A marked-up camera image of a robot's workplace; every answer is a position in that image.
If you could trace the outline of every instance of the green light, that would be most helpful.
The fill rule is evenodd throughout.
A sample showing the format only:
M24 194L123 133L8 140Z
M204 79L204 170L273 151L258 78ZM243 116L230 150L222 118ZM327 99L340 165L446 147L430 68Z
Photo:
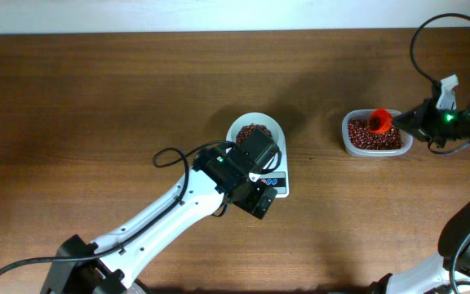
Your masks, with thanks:
M447 122L450 122L451 120L453 120L453 118L454 118L453 114L446 114L446 121Z

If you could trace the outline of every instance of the clear container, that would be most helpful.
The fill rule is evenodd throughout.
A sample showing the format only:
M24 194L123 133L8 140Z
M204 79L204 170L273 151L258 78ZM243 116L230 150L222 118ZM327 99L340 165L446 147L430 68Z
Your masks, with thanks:
M383 157L383 156L397 156L404 154L409 150L411 145L413 144L413 136L407 134L406 132L399 130L400 131L400 138L402 143L404 144L401 149L395 149L395 150L365 150L365 149L359 149L351 143L349 139L349 133L348 133L348 121L351 118L358 118L361 120L367 120L369 116L375 111L375 109L361 109L361 110L355 110L350 112L344 120L342 121L342 137L344 138L344 144L346 145L346 151L348 152L349 155L352 156L362 156L362 157ZM398 114L401 114L400 111L397 110L388 110L388 112L393 116L397 116Z

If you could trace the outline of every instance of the wooden tabletop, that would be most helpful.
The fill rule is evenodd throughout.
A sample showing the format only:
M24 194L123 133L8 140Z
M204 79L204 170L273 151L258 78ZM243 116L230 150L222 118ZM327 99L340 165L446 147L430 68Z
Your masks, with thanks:
M437 249L470 199L470 148L447 158L417 141L396 158L354 158L345 114L406 111L431 95L409 59L413 29L0 36L0 267L90 242L182 175L167 146L225 138L247 112L286 133L290 196L264 220L231 207L186 230L143 271L150 287L219 290L367 286ZM470 29L430 29L416 55L457 74L470 101ZM0 278L35 293L50 265Z

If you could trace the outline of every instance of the white wall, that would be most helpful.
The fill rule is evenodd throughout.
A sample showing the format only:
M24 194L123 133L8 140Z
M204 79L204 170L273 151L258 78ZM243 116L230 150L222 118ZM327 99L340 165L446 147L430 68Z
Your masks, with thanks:
M406 28L445 12L470 0L0 0L0 33Z

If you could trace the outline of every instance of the pile of beans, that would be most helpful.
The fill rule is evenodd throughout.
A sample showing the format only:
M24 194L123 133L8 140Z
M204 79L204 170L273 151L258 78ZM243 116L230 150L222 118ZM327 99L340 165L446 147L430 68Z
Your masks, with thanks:
M400 132L395 127L385 134L376 135L369 131L367 121L351 118L348 121L348 133L351 143L359 149L395 150L403 146Z
M268 128L266 128L266 126L256 125L256 124L252 123L249 126L243 127L241 129L241 131L238 132L238 134L237 134L237 144L241 144L242 142L244 142L256 128L261 129L264 132L264 134L268 135L268 137L270 137L270 138L273 138L271 136L271 132L268 130Z

